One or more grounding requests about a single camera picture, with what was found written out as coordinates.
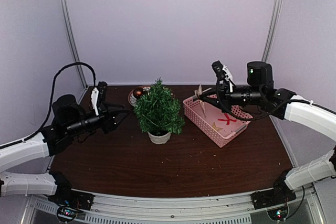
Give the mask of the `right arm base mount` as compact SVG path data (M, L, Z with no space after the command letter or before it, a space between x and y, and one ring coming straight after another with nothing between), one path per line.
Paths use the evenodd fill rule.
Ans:
M285 221L289 217L288 202L296 199L296 194L285 183L289 171L290 169L287 169L280 174L272 189L251 194L254 209L268 208L267 213L271 220Z

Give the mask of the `small green christmas tree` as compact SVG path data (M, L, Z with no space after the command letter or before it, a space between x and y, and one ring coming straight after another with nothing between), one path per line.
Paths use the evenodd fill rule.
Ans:
M148 133L154 144L165 144L172 134L182 133L185 122L180 115L180 101L161 78L139 96L133 110L141 131Z

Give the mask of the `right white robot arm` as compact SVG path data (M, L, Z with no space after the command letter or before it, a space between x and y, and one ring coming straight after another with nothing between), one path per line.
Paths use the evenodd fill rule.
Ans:
M196 97L233 116L232 106L256 105L264 117L272 115L281 120L299 123L335 140L335 112L304 99L288 89L275 89L272 66L262 61L247 64L247 85L233 82L233 76L220 61L212 63L216 74L213 88L196 92ZM272 203L279 204L293 191L312 182L335 177L335 150L298 168L285 172L269 192Z

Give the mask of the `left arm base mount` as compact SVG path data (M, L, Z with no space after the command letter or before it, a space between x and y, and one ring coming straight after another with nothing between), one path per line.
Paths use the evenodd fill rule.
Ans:
M61 172L49 172L55 181L56 191L48 195L49 201L58 206L56 217L61 223L69 223L84 213L84 210L90 210L93 204L94 195L72 189L69 180Z

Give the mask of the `pink plastic basket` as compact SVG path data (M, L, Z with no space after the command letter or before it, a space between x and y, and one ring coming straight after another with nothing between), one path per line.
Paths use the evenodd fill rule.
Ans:
M231 118L237 120L236 123L226 125L225 122L219 122L217 119L223 116L221 109L218 109L208 103L205 103L206 118L203 116L200 102L193 101L192 97L189 97L183 101L184 114L190 119L205 135L207 135L218 147L222 148L247 129L249 121L241 121L230 114ZM212 128L212 124L221 127L219 132Z

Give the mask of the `gold star ornament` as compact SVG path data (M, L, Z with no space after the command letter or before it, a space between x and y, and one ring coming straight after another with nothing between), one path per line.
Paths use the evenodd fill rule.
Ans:
M212 124L212 128L214 129L214 130L216 130L216 131L220 131L220 130L222 130L222 128L221 127L218 127L216 124L215 124L215 122Z

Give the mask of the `red bauble ornament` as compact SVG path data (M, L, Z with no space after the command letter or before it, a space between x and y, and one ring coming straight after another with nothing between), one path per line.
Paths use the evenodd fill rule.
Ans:
M144 90L142 87L137 87L133 90L132 94L136 99L139 99L144 93Z

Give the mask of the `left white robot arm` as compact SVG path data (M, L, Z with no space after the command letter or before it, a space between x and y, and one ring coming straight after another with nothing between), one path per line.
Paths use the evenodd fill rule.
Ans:
M64 205L71 205L76 197L72 186L60 172L44 174L9 173L8 169L44 157L62 153L81 134L94 134L101 129L114 131L129 115L123 105L100 103L97 111L86 112L74 95L66 94L51 106L54 119L51 125L37 133L1 145L1 196L47 195L56 197Z

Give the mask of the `burlap ribbon bow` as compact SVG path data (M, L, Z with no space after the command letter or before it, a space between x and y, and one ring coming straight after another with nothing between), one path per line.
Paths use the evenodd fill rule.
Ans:
M205 102L203 100L201 100L201 95L209 90L211 90L212 88L207 88L205 90L203 90L202 85L200 84L197 88L197 90L194 90L194 95L193 95L193 101L199 101L200 107L201 107L201 111L203 116L206 118L206 109L205 109Z

